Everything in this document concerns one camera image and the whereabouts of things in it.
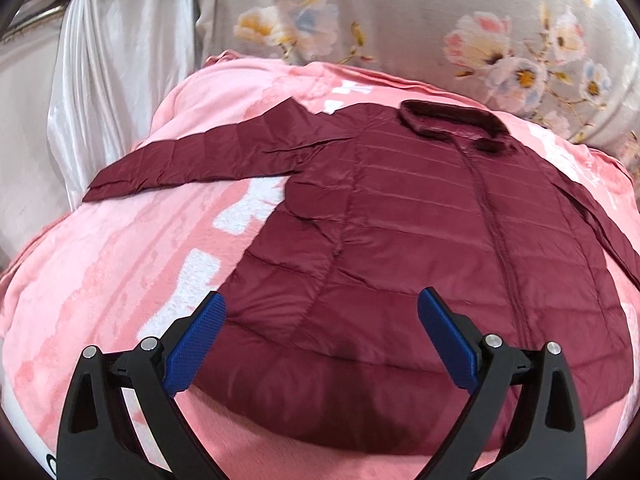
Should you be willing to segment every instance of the maroon jacket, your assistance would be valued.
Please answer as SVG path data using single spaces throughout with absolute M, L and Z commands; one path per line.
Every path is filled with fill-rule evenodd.
M 289 99 L 136 150 L 85 200 L 286 173 L 284 201 L 220 287 L 228 321 L 196 378 L 234 412 L 316 444 L 433 453 L 467 394 L 418 321 L 428 285 L 514 346 L 558 341 L 585 416 L 628 391 L 602 248 L 636 286 L 639 257 L 587 190 L 491 113 L 414 101 L 313 115 Z

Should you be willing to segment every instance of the blue textured pad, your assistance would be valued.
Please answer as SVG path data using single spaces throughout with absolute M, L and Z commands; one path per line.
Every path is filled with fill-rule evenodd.
M 166 359 L 162 386 L 170 396 L 183 392 L 193 382 L 225 317 L 225 300 L 215 294 Z
M 427 289 L 418 295 L 418 317 L 455 385 L 472 394 L 480 384 L 478 357 Z

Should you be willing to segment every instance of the silver screw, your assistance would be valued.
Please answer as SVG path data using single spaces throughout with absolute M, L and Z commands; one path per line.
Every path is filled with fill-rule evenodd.
M 555 341 L 546 344 L 546 349 L 553 355 L 558 355 L 562 351 L 562 347 Z
M 84 350 L 82 350 L 82 357 L 86 359 L 91 359 L 97 353 L 98 353 L 98 349 L 95 346 L 91 345 L 85 348 Z
M 153 350 L 156 346 L 158 346 L 158 339 L 155 337 L 145 337 L 140 343 L 140 348 L 143 350 Z
M 502 346 L 502 338 L 495 334 L 489 334 L 484 338 L 484 342 L 491 348 L 500 348 Z

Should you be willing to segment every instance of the puffer jacket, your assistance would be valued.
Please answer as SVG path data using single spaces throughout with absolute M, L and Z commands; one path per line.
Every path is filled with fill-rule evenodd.
M 228 320 L 196 378 L 234 412 L 316 444 L 432 454 L 467 396 L 418 321 L 425 286 L 511 345 L 558 341 L 585 416 L 627 393 L 630 336 L 603 249 L 636 286 L 639 257 L 489 112 L 410 101 L 313 115 L 289 99 L 136 150 L 85 200 L 278 174 L 292 174 L 284 201 L 219 289 Z

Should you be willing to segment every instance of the zipper placket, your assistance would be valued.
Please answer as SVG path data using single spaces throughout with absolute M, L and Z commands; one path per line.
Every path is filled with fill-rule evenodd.
M 465 161 L 465 165 L 471 174 L 471 180 L 474 185 L 474 193 L 476 200 L 482 210 L 484 216 L 484 222 L 489 231 L 494 251 L 498 257 L 500 263 L 500 269 L 502 270 L 502 277 L 507 290 L 507 295 L 511 302 L 511 306 L 515 310 L 514 322 L 518 331 L 518 338 L 526 348 L 532 348 L 532 340 L 530 337 L 531 329 L 527 323 L 526 309 L 522 303 L 522 294 L 520 292 L 520 286 L 518 285 L 518 279 L 513 272 L 513 264 L 509 257 L 507 246 L 504 240 L 504 236 L 498 227 L 495 214 L 489 204 L 486 192 L 486 182 L 482 177 L 480 171 L 476 169 L 471 158 L 467 155 L 466 147 L 461 146 L 458 139 L 452 136 L 452 141 L 456 145 L 456 148 L 460 152 L 462 159 Z

